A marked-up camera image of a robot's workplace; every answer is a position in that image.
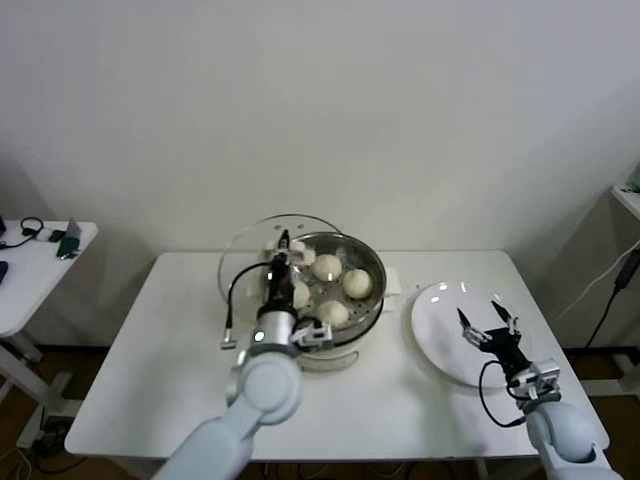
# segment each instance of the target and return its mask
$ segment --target steamed bun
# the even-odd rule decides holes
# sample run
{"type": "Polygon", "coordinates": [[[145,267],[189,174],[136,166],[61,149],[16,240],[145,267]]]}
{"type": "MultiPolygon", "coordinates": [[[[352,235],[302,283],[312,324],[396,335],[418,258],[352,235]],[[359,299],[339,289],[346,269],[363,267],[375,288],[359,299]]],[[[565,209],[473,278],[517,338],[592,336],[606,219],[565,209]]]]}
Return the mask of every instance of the steamed bun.
{"type": "Polygon", "coordinates": [[[303,282],[296,282],[293,287],[293,308],[296,310],[303,308],[309,302],[310,297],[309,287],[303,282]]]}
{"type": "Polygon", "coordinates": [[[335,255],[320,255],[311,265],[311,271],[318,280],[332,282],[342,273],[342,263],[335,255]]]}
{"type": "Polygon", "coordinates": [[[356,268],[344,275],[342,280],[342,288],[345,295],[355,300],[366,298],[373,290],[373,281],[371,275],[364,270],[356,268]]]}
{"type": "Polygon", "coordinates": [[[339,327],[349,320],[349,311],[347,307],[336,300],[328,300],[318,307],[316,310],[318,320],[328,323],[332,327],[339,327]]]}

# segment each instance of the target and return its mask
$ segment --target white table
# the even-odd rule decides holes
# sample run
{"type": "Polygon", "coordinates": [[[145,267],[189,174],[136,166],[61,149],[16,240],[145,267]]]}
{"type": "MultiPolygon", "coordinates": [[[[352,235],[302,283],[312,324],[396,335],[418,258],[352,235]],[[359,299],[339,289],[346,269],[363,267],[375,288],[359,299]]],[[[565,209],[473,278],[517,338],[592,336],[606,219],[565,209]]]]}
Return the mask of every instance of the white table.
{"type": "MultiPolygon", "coordinates": [[[[84,250],[98,233],[94,223],[80,222],[82,230],[80,249],[84,250]]],[[[18,221],[6,221],[7,231],[2,240],[8,244],[20,243],[25,237],[21,234],[18,221]]],[[[67,222],[45,222],[45,227],[66,230],[67,222]]],[[[0,375],[6,381],[0,389],[0,402],[15,385],[39,402],[18,439],[18,446],[29,448],[38,431],[42,406],[47,407],[45,415],[73,416],[79,402],[62,398],[62,391],[71,375],[61,372],[51,385],[47,385],[26,365],[26,361],[39,361],[42,353],[20,330],[29,322],[33,313],[40,307],[51,291],[60,282],[75,260],[58,260],[58,243],[31,240],[18,248],[0,250],[0,261],[9,264],[9,270],[0,284],[0,337],[13,344],[22,354],[23,361],[15,358],[7,349],[0,346],[0,375]]]]}
{"type": "Polygon", "coordinates": [[[640,220],[640,193],[635,192],[629,185],[616,185],[611,189],[611,193],[640,220]]]}
{"type": "MultiPolygon", "coordinates": [[[[640,193],[629,185],[616,185],[611,189],[613,196],[640,220],[640,193]]],[[[613,355],[622,378],[583,380],[582,386],[590,397],[613,397],[635,395],[640,400],[640,365],[634,366],[627,355],[613,355]]]]}
{"type": "MultiPolygon", "coordinates": [[[[507,296],[530,336],[534,359],[551,357],[567,402],[609,439],[580,382],[509,257],[499,251],[387,252],[402,285],[347,370],[305,373],[304,401],[284,424],[261,429],[254,460],[409,460],[535,455],[525,426],[502,430],[477,390],[449,381],[418,350],[410,308],[429,284],[465,280],[507,296]]],[[[157,260],[66,439],[80,455],[162,459],[203,420],[225,411],[237,351],[221,351],[225,304],[219,253],[167,253],[157,260]]],[[[240,322],[248,331],[251,325],[240,322]]],[[[504,391],[488,395],[502,419],[519,415],[504,391]]]]}

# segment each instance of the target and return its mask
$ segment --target floor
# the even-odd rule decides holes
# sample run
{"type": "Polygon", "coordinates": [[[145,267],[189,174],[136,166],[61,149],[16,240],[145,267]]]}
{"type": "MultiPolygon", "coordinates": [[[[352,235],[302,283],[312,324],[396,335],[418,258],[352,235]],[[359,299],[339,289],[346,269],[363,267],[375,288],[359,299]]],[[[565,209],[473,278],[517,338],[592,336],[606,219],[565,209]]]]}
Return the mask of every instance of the floor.
{"type": "MultiPolygon", "coordinates": [[[[89,390],[105,354],[103,352],[63,352],[51,351],[45,354],[38,365],[39,374],[50,381],[60,370],[74,373],[66,396],[83,398],[89,390]]],[[[581,379],[613,378],[619,374],[615,364],[604,357],[582,356],[577,363],[578,376],[581,379]]],[[[615,470],[625,479],[640,478],[640,403],[635,397],[596,398],[593,404],[600,414],[611,437],[611,447],[607,457],[615,470]]],[[[22,427],[31,416],[35,403],[17,389],[13,389],[7,399],[0,405],[0,452],[11,449],[18,438],[22,427]]],[[[41,461],[45,470],[62,469],[77,462],[76,457],[60,454],[41,461]]],[[[507,461],[487,462],[489,471],[493,471],[507,461]]],[[[19,464],[18,454],[14,451],[0,461],[0,480],[16,478],[15,467],[19,464]]],[[[264,479],[265,465],[249,465],[239,478],[246,480],[264,479]]],[[[20,478],[27,478],[22,472],[20,478]]],[[[300,480],[313,477],[316,480],[346,479],[429,479],[429,480],[462,480],[477,479],[472,461],[457,462],[421,462],[401,465],[398,463],[355,464],[340,463],[329,465],[317,464],[270,464],[267,466],[266,478],[269,480],[300,480]]],[[[50,478],[35,467],[31,479],[50,478]]],[[[55,475],[58,480],[125,480],[131,479],[125,471],[108,460],[89,458],[72,470],[55,475]]],[[[536,472],[528,480],[546,478],[542,471],[536,472]]]]}

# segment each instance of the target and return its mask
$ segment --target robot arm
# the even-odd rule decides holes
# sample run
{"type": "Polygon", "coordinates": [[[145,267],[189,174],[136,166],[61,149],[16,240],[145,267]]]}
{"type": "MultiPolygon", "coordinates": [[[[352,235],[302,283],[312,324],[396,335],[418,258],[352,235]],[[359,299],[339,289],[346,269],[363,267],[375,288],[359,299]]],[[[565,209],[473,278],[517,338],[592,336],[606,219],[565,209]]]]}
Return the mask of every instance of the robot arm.
{"type": "Polygon", "coordinates": [[[517,318],[492,302],[504,328],[481,332],[458,310],[463,337],[498,358],[507,388],[524,412],[527,432],[550,480],[621,480],[597,444],[591,421],[574,406],[560,401],[560,369],[551,360],[530,362],[518,348],[517,318]]]}
{"type": "Polygon", "coordinates": [[[289,250],[285,230],[271,261],[268,300],[258,311],[251,346],[240,352],[231,370],[226,392],[229,409],[196,428],[155,480],[236,478],[251,459],[258,429],[284,422],[300,406],[302,373],[294,358],[301,351],[330,344],[332,334],[329,325],[299,320],[292,306],[291,267],[302,261],[297,253],[289,250]]]}
{"type": "Polygon", "coordinates": [[[298,409],[302,374],[291,357],[264,353],[243,366],[238,391],[226,414],[194,430],[155,480],[236,478],[251,458],[258,428],[284,422],[298,409]]]}

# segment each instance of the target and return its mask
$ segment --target wire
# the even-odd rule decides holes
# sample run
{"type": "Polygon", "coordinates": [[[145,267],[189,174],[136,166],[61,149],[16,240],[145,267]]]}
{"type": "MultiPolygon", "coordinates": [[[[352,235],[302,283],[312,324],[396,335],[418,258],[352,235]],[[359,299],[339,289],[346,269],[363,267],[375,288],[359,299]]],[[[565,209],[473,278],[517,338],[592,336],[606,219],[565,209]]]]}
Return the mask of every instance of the wire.
{"type": "Polygon", "coordinates": [[[417,463],[412,463],[411,465],[409,465],[409,469],[404,474],[404,480],[410,480],[411,479],[411,474],[413,473],[413,471],[416,469],[417,466],[418,466],[417,463]]]}
{"type": "Polygon", "coordinates": [[[389,472],[389,473],[381,473],[381,472],[377,471],[375,468],[373,468],[370,465],[367,465],[367,469],[378,478],[393,478],[397,474],[400,473],[400,471],[404,468],[404,466],[405,466],[405,464],[401,463],[398,468],[396,468],[395,470],[393,470],[392,472],[389,472]]]}
{"type": "Polygon", "coordinates": [[[33,444],[33,463],[36,468],[45,475],[58,475],[68,472],[84,463],[87,460],[86,457],[56,470],[50,470],[41,465],[40,461],[42,459],[55,457],[64,451],[64,439],[71,428],[71,422],[68,420],[58,419],[49,421],[46,425],[43,425],[44,420],[45,413],[43,409],[40,417],[40,430],[44,432],[44,435],[33,444]]]}
{"type": "Polygon", "coordinates": [[[299,464],[298,464],[298,478],[299,478],[300,480],[312,480],[312,479],[314,479],[314,478],[318,478],[320,475],[322,475],[322,474],[325,472],[325,470],[326,470],[327,468],[329,468],[329,464],[328,464],[328,463],[325,463],[322,467],[320,467],[320,470],[318,470],[317,472],[312,473],[311,475],[306,475],[306,476],[305,476],[305,475],[302,473],[302,464],[301,464],[301,463],[299,463],[299,464]]]}
{"type": "Polygon", "coordinates": [[[73,470],[74,468],[82,465],[86,461],[87,461],[87,457],[84,457],[78,460],[77,462],[72,463],[71,465],[68,465],[66,467],[60,468],[58,470],[49,470],[47,468],[44,468],[42,465],[40,465],[40,460],[38,459],[37,455],[33,456],[33,463],[36,465],[36,468],[38,469],[38,471],[40,471],[40,473],[44,473],[45,475],[59,475],[61,473],[68,472],[69,470],[73,470]]]}
{"type": "Polygon", "coordinates": [[[516,395],[515,393],[513,393],[511,391],[511,389],[509,388],[509,385],[507,385],[507,394],[513,398],[514,400],[521,400],[523,402],[526,402],[527,400],[531,400],[529,397],[521,397],[519,395],[516,395]]]}
{"type": "Polygon", "coordinates": [[[580,296],[578,298],[576,298],[573,302],[571,302],[569,304],[569,306],[567,308],[565,308],[562,313],[560,315],[558,315],[555,319],[554,322],[557,322],[558,320],[560,320],[562,317],[564,317],[569,310],[571,310],[573,307],[575,307],[578,302],[580,302],[580,300],[582,300],[585,295],[589,292],[589,290],[591,290],[591,287],[593,287],[596,283],[598,283],[600,280],[602,280],[604,277],[606,277],[607,275],[609,275],[620,263],[620,261],[626,257],[628,254],[630,254],[631,252],[633,252],[636,248],[638,248],[640,246],[640,240],[638,240],[636,243],[633,244],[633,246],[629,249],[626,250],[622,255],[620,255],[615,262],[613,262],[613,264],[607,269],[605,270],[605,272],[596,277],[595,279],[593,279],[591,281],[591,283],[589,285],[587,285],[587,287],[582,291],[582,293],[580,294],[580,296]]]}
{"type": "Polygon", "coordinates": [[[482,402],[482,408],[484,408],[485,413],[489,416],[491,421],[501,428],[511,428],[511,427],[517,427],[518,425],[522,425],[525,421],[524,417],[516,418],[515,420],[509,423],[499,422],[498,420],[496,420],[496,417],[494,417],[491,414],[491,412],[489,411],[489,408],[487,407],[487,403],[484,401],[484,392],[482,391],[482,378],[484,377],[484,372],[486,371],[487,367],[493,364],[500,365],[500,362],[498,362],[497,360],[491,360],[485,363],[484,366],[482,367],[482,370],[480,370],[480,378],[478,379],[478,393],[480,394],[480,402],[482,402]]]}
{"type": "Polygon", "coordinates": [[[27,465],[28,471],[27,471],[27,478],[25,480],[30,480],[31,474],[33,473],[33,468],[31,467],[31,463],[29,462],[29,459],[27,458],[27,456],[24,453],[22,453],[22,451],[19,448],[16,448],[16,451],[22,457],[22,462],[20,463],[20,466],[18,467],[18,471],[16,472],[16,478],[20,480],[20,472],[22,471],[22,467],[24,465],[27,465]]]}
{"type": "Polygon", "coordinates": [[[232,328],[233,327],[233,302],[232,302],[233,289],[235,288],[235,286],[238,283],[238,281],[240,280],[240,278],[242,278],[242,276],[245,273],[248,273],[251,270],[254,270],[254,269],[260,268],[260,267],[268,267],[269,265],[271,265],[271,262],[255,263],[255,264],[250,265],[247,268],[241,270],[240,273],[238,273],[235,276],[235,278],[231,282],[231,286],[229,287],[229,294],[227,295],[227,321],[226,321],[226,323],[224,325],[224,328],[232,328]]]}
{"type": "Polygon", "coordinates": [[[22,220],[20,220],[20,228],[22,229],[23,232],[25,231],[25,229],[28,228],[25,226],[26,222],[37,222],[38,228],[37,229],[30,228],[30,230],[32,230],[32,233],[30,233],[29,236],[22,242],[15,243],[13,245],[7,245],[6,242],[0,242],[0,250],[7,250],[9,248],[21,247],[25,243],[30,242],[31,240],[36,238],[38,234],[44,229],[44,222],[40,220],[38,217],[24,217],[22,220]]]}
{"type": "Polygon", "coordinates": [[[453,472],[453,467],[451,466],[451,464],[449,462],[442,462],[442,464],[447,468],[451,480],[456,480],[456,474],[453,472]]]}
{"type": "MultiPolygon", "coordinates": [[[[451,477],[451,480],[456,480],[456,474],[453,471],[453,467],[451,466],[451,464],[449,462],[440,462],[442,463],[442,465],[444,465],[447,469],[447,472],[449,472],[449,476],[451,477]]],[[[404,474],[404,480],[410,480],[411,479],[411,474],[413,473],[413,471],[415,470],[415,468],[418,466],[417,463],[412,463],[411,465],[409,465],[409,469],[407,470],[407,472],[404,474]]]]}
{"type": "Polygon", "coordinates": [[[602,318],[598,322],[598,325],[596,326],[595,330],[591,334],[591,338],[589,339],[587,344],[584,346],[584,348],[589,348],[591,346],[591,342],[593,342],[593,340],[596,338],[596,335],[598,334],[598,331],[600,330],[600,327],[602,327],[602,324],[604,323],[605,319],[607,318],[607,315],[609,315],[609,309],[611,308],[611,304],[615,300],[616,296],[618,296],[618,293],[620,293],[620,289],[618,287],[614,287],[613,292],[611,293],[611,296],[609,297],[609,301],[607,302],[607,307],[604,309],[604,313],[602,314],[602,318]]]}
{"type": "Polygon", "coordinates": [[[4,452],[2,455],[0,455],[0,461],[4,460],[5,458],[7,458],[9,456],[10,453],[12,452],[17,452],[18,455],[20,455],[20,462],[11,469],[11,471],[9,472],[9,474],[5,477],[6,480],[8,480],[9,478],[11,478],[13,476],[13,474],[16,474],[16,478],[18,480],[20,480],[20,472],[22,472],[22,467],[24,467],[24,465],[27,465],[27,477],[25,480],[29,480],[31,478],[31,474],[32,474],[32,467],[31,467],[31,462],[29,462],[29,459],[27,458],[27,456],[22,453],[22,451],[17,448],[17,447],[13,447],[10,448],[9,450],[7,450],[6,452],[4,452]]]}

